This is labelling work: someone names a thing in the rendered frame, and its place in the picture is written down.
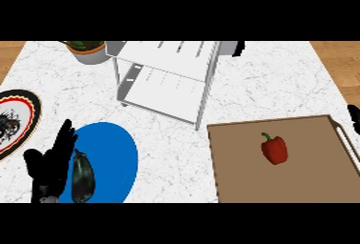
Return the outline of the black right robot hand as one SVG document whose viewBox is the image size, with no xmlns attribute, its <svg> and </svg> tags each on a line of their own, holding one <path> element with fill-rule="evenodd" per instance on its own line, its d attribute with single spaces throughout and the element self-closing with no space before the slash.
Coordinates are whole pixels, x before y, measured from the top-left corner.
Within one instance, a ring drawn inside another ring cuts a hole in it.
<svg viewBox="0 0 360 244">
<path fill-rule="evenodd" d="M 353 121 L 354 131 L 360 135 L 360 109 L 354 105 L 348 104 L 347 110 L 348 110 L 351 121 Z"/>
</svg>

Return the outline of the red bell pepper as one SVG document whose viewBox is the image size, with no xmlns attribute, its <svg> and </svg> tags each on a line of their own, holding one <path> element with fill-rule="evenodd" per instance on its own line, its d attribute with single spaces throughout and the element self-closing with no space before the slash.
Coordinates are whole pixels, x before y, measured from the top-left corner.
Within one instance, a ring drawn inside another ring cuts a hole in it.
<svg viewBox="0 0 360 244">
<path fill-rule="evenodd" d="M 266 141 L 261 143 L 264 157 L 273 165 L 285 163 L 288 159 L 285 140 L 279 136 L 272 138 L 266 132 L 261 135 L 266 137 Z"/>
</svg>

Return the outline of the potted green plant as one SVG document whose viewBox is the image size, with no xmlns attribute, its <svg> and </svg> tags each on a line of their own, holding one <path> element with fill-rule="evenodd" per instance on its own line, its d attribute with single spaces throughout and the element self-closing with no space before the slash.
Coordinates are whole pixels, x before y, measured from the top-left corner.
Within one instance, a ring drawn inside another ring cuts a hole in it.
<svg viewBox="0 0 360 244">
<path fill-rule="evenodd" d="M 102 64 L 109 56 L 105 54 L 103 41 L 62 41 L 77 61 L 84 65 Z"/>
</svg>

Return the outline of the dark eggplant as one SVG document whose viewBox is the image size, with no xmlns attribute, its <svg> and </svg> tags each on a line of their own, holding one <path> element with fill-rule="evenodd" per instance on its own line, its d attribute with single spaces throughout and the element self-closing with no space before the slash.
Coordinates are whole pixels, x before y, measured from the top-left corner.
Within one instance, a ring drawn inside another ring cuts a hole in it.
<svg viewBox="0 0 360 244">
<path fill-rule="evenodd" d="M 95 194 L 96 178 L 87 155 L 75 150 L 72 171 L 72 201 L 84 203 Z"/>
</svg>

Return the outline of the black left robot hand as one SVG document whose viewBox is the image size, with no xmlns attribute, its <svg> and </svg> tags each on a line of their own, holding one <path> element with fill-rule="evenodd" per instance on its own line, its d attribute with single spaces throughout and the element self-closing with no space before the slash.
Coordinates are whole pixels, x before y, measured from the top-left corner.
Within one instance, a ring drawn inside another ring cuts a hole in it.
<svg viewBox="0 0 360 244">
<path fill-rule="evenodd" d="M 65 120 L 55 143 L 46 152 L 24 152 L 28 175 L 33 178 L 31 202 L 58 203 L 68 181 L 70 161 L 75 149 L 77 134 L 72 121 Z"/>
</svg>

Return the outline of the black object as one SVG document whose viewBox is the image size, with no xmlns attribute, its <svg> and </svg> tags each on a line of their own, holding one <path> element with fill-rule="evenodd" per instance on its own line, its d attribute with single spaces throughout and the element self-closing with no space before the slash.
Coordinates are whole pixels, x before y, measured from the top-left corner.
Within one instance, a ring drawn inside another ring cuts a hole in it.
<svg viewBox="0 0 360 244">
<path fill-rule="evenodd" d="M 238 45 L 232 57 L 241 56 L 244 49 L 245 49 L 245 41 L 238 41 Z"/>
</svg>

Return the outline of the patterned decorative plate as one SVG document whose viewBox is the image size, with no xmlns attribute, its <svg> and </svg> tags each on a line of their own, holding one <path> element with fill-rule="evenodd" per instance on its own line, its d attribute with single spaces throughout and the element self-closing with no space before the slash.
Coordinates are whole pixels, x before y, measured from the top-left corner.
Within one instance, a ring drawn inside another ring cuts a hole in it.
<svg viewBox="0 0 360 244">
<path fill-rule="evenodd" d="M 0 91 L 0 161 L 25 143 L 40 117 L 42 100 L 33 92 Z"/>
</svg>

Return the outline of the brown wooden tray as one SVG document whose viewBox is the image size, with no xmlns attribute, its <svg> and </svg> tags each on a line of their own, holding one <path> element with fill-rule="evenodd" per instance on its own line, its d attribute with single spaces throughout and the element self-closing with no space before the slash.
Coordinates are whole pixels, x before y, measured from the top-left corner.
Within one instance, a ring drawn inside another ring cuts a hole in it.
<svg viewBox="0 0 360 244">
<path fill-rule="evenodd" d="M 285 140 L 279 165 L 261 152 L 264 133 Z M 331 116 L 214 124 L 208 138 L 220 201 L 360 202 L 360 155 Z"/>
</svg>

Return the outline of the blue oval plate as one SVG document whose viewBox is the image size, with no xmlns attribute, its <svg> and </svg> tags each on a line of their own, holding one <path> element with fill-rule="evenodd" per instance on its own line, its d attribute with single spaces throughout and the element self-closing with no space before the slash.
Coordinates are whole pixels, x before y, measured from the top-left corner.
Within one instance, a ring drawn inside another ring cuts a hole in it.
<svg viewBox="0 0 360 244">
<path fill-rule="evenodd" d="M 99 122 L 81 127 L 75 149 L 86 153 L 96 179 L 89 203 L 123 203 L 136 182 L 137 149 L 127 130 Z"/>
</svg>

